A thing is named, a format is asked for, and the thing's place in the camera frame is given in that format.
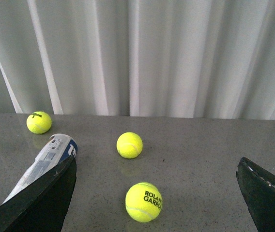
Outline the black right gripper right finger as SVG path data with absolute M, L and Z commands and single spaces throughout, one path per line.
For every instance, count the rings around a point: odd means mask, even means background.
M 243 157 L 236 178 L 257 230 L 275 232 L 275 175 Z

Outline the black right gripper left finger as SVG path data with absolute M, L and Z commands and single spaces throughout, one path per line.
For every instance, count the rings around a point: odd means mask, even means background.
M 0 206 L 0 232 L 60 232 L 76 183 L 68 157 Z

